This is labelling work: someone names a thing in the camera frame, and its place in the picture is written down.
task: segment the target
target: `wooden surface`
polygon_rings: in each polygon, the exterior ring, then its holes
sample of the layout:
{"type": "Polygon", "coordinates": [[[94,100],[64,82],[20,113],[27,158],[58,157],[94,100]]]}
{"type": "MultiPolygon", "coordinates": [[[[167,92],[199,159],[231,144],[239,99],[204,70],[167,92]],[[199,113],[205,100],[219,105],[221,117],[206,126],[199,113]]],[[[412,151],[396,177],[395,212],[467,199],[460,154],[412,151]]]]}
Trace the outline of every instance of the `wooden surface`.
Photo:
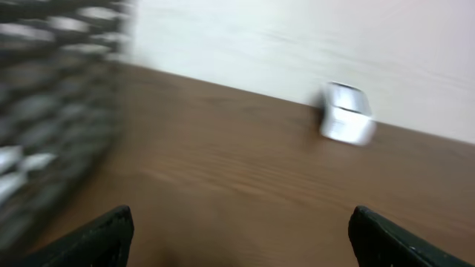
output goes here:
{"type": "Polygon", "coordinates": [[[36,247],[127,204],[129,266],[357,266],[367,205],[475,263],[473,146],[388,125],[345,145],[307,106],[139,68],[123,96],[123,138],[36,247]]]}

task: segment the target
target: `dark green object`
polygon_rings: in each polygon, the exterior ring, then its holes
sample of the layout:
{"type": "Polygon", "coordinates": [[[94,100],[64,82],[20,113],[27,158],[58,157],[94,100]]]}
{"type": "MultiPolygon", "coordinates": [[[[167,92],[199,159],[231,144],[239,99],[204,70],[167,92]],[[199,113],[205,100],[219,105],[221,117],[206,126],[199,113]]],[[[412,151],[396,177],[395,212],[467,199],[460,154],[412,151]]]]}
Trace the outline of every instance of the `dark green object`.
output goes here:
{"type": "Polygon", "coordinates": [[[131,210],[120,206],[23,260],[2,266],[125,267],[133,236],[131,210]]]}
{"type": "Polygon", "coordinates": [[[473,267],[364,206],[355,208],[348,236],[361,267],[473,267]]]}

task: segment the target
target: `white wall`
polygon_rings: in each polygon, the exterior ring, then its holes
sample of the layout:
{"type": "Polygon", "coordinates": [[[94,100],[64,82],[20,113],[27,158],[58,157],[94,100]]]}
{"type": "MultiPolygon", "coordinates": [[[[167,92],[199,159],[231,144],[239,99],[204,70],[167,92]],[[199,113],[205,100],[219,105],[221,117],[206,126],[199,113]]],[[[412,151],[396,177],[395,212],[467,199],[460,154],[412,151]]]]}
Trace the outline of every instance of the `white wall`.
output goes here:
{"type": "Polygon", "coordinates": [[[475,143],[473,0],[141,0],[134,63],[308,104],[365,91],[378,121],[475,143]]]}

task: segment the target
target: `wooden table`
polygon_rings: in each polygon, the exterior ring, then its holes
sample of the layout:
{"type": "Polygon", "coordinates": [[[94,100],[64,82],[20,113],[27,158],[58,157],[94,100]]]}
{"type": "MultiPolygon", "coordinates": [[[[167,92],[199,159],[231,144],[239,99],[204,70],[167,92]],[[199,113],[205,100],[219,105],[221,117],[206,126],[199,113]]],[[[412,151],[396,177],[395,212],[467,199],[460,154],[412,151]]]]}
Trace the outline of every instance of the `wooden table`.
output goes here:
{"type": "Polygon", "coordinates": [[[36,246],[127,204],[129,266],[357,266],[367,205],[475,263],[474,146],[384,124],[345,145],[307,106],[142,68],[123,96],[123,138],[36,246]]]}

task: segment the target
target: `blurred object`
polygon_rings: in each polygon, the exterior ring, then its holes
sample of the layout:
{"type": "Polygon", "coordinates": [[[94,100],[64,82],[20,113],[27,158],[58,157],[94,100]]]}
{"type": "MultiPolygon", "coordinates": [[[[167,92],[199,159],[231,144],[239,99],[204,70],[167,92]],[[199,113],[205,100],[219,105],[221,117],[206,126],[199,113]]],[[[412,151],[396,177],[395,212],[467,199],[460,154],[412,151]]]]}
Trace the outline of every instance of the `blurred object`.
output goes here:
{"type": "Polygon", "coordinates": [[[355,208],[348,235],[361,267],[472,266],[364,206],[355,208]]]}
{"type": "Polygon", "coordinates": [[[354,145],[366,145],[376,124],[364,93],[348,85],[331,82],[323,95],[322,135],[354,145]]]}
{"type": "Polygon", "coordinates": [[[120,0],[0,0],[0,258],[21,253],[117,134],[120,0]]]}
{"type": "Polygon", "coordinates": [[[131,210],[120,206],[19,262],[9,264],[17,267],[125,267],[133,236],[131,210]]]}

